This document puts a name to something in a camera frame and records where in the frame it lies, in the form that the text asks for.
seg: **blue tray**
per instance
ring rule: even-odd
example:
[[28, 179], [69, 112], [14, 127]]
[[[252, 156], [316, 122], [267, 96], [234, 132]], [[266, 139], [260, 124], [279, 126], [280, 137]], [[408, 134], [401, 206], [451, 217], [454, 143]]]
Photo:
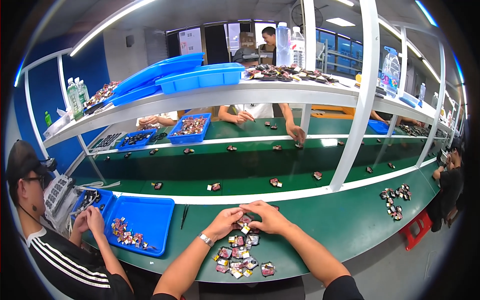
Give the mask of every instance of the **blue tray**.
[[[101, 197], [100, 197], [100, 201], [98, 201], [98, 203], [93, 202], [92, 206], [93, 207], [100, 207], [100, 205], [105, 204], [105, 207], [101, 211], [103, 218], [105, 218], [106, 211], [108, 211], [108, 209], [110, 207], [110, 203], [112, 202], [112, 199], [114, 198], [114, 195], [113, 195], [112, 191], [107, 191], [107, 190], [102, 190], [102, 189], [96, 189], [96, 190], [100, 193]], [[82, 201], [84, 200], [85, 193], [86, 193], [86, 191], [83, 191], [82, 194], [80, 194], [80, 197], [78, 198], [78, 201], [73, 206], [72, 212], [76, 211], [78, 206], [80, 205], [80, 203], [82, 203]], [[76, 219], [75, 215], [71, 215], [71, 217], [72, 217], [73, 220]]]
[[203, 55], [204, 53], [201, 52], [161, 60], [125, 79], [117, 85], [113, 91], [121, 96], [157, 77], [173, 72], [193, 69], [194, 67], [202, 65], [202, 61], [204, 61], [202, 59]]
[[200, 87], [238, 84], [245, 67], [237, 62], [195, 67], [187, 73], [173, 73], [155, 81], [164, 94], [193, 90]]
[[[112, 246], [123, 248], [132, 252], [159, 257], [165, 252], [167, 243], [168, 227], [172, 218], [175, 202], [169, 198], [148, 198], [120, 196], [116, 200], [108, 217], [105, 219], [105, 236]], [[125, 217], [127, 230], [133, 229], [133, 233], [142, 233], [144, 241], [149, 246], [143, 250], [135, 245], [123, 245], [117, 242], [117, 236], [112, 232], [111, 223], [115, 218]]]
[[387, 124], [383, 123], [382, 121], [377, 120], [368, 120], [368, 125], [372, 127], [372, 129], [378, 134], [387, 134], [388, 133], [388, 126]]
[[[135, 136], [139, 133], [149, 133], [150, 135], [154, 134], [155, 132], [157, 131], [157, 129], [147, 129], [147, 130], [142, 130], [142, 131], [135, 131], [135, 132], [131, 132], [131, 133], [127, 133], [125, 136], [128, 136], [128, 137], [131, 137], [131, 136]], [[117, 146], [115, 147], [115, 149], [118, 149], [119, 152], [127, 152], [127, 151], [132, 151], [132, 150], [137, 150], [139, 148], [142, 148], [144, 147], [149, 141], [150, 141], [150, 137], [149, 138], [146, 138], [146, 139], [143, 139], [141, 141], [138, 141], [136, 144], [134, 145], [129, 145], [128, 143], [126, 143], [124, 146], [121, 146], [121, 143], [123, 142], [123, 139], [120, 140], [120, 142], [117, 144]]]
[[[195, 118], [199, 118], [200, 116], [203, 116], [205, 119], [207, 119], [207, 121], [205, 122], [205, 125], [204, 125], [204, 129], [202, 130], [202, 133], [172, 135], [174, 132], [177, 132], [177, 131], [180, 130], [182, 120], [184, 120], [188, 117], [193, 117], [195, 119]], [[175, 127], [173, 127], [173, 129], [170, 131], [170, 134], [167, 136], [167, 138], [170, 140], [170, 143], [172, 143], [172, 144], [189, 144], [189, 143], [203, 142], [203, 140], [205, 138], [205, 134], [207, 133], [208, 126], [210, 125], [210, 117], [211, 116], [212, 116], [212, 114], [209, 113], [209, 112], [207, 112], [205, 114], [183, 116], [177, 122], [177, 125], [175, 125]]]

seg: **wristwatch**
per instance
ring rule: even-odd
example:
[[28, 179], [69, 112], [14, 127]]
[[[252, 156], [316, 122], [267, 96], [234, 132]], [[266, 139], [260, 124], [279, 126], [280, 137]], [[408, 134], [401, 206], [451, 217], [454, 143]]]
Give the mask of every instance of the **wristwatch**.
[[210, 247], [213, 247], [213, 245], [215, 244], [208, 236], [204, 235], [203, 232], [200, 232], [198, 234], [198, 237]]

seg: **green bottle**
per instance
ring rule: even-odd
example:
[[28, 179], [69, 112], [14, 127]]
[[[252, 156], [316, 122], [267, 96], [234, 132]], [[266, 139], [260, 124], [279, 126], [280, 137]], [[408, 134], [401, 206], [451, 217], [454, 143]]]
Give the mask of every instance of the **green bottle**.
[[47, 127], [50, 127], [52, 124], [52, 118], [50, 117], [48, 111], [45, 112], [45, 123], [47, 123]]

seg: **stool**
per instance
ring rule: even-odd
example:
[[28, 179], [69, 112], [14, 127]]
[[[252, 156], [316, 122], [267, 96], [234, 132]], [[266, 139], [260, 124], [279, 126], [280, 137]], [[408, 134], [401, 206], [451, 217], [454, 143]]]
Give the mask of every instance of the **stool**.
[[[413, 238], [412, 233], [410, 232], [410, 226], [412, 226], [415, 222], [417, 222], [417, 224], [419, 225], [420, 232], [415, 238]], [[410, 251], [411, 249], [413, 249], [413, 247], [415, 247], [420, 242], [423, 236], [427, 234], [427, 232], [432, 227], [432, 224], [432, 221], [428, 217], [427, 210], [424, 209], [418, 214], [418, 216], [411, 220], [410, 223], [400, 229], [399, 233], [405, 233], [408, 240], [408, 245], [405, 247], [405, 250]]]

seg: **ceiling light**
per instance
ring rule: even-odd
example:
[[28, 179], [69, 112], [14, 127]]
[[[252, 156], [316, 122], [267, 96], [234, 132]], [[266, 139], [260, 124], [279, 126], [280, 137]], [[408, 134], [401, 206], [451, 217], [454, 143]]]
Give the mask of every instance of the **ceiling light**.
[[353, 6], [353, 2], [349, 0], [337, 0], [338, 2], [342, 2], [343, 4], [346, 4], [348, 6]]
[[70, 53], [70, 56], [75, 55], [75, 53], [78, 52], [83, 46], [85, 46], [86, 43], [88, 43], [94, 36], [99, 34], [102, 30], [110, 26], [112, 23], [120, 19], [121, 17], [133, 12], [136, 9], [141, 8], [142, 6], [145, 6], [155, 0], [138, 0], [136, 2], [132, 2], [129, 5], [119, 9], [112, 15], [110, 15], [107, 19], [103, 21], [103, 23], [100, 23], [97, 25], [94, 29], [92, 29], [87, 36], [85, 36], [82, 40], [80, 40], [77, 45], [73, 47], [72, 52]]
[[416, 56], [421, 57], [421, 53], [409, 41], [407, 41], [407, 47], [409, 47]]
[[430, 22], [430, 24], [432, 24], [433, 26], [436, 26], [438, 27], [437, 23], [435, 22], [435, 20], [432, 18], [432, 16], [430, 15], [430, 13], [427, 11], [427, 9], [423, 6], [423, 4], [418, 1], [418, 0], [415, 0], [416, 4], [420, 7], [421, 11], [423, 12], [423, 14], [427, 17], [428, 19], [428, 22]]
[[435, 70], [432, 68], [432, 66], [428, 63], [428, 61], [423, 60], [423, 63], [427, 66], [427, 68], [432, 72], [433, 76], [435, 79], [440, 83], [440, 78], [438, 77], [437, 73], [435, 73]]
[[349, 21], [344, 20], [342, 18], [333, 18], [333, 19], [328, 19], [328, 20], [325, 20], [325, 21], [336, 24], [338, 26], [342, 26], [342, 27], [355, 26], [355, 24], [350, 23]]
[[389, 24], [387, 24], [387, 22], [385, 22], [384, 20], [382, 19], [378, 19], [378, 23], [380, 23], [383, 27], [385, 27], [386, 29], [388, 29], [388, 31], [390, 31], [391, 33], [393, 33], [394, 35], [396, 35], [396, 37], [398, 37], [399, 39], [402, 39], [402, 36], [400, 35], [400, 33], [395, 29], [393, 28], [392, 26], [390, 26]]

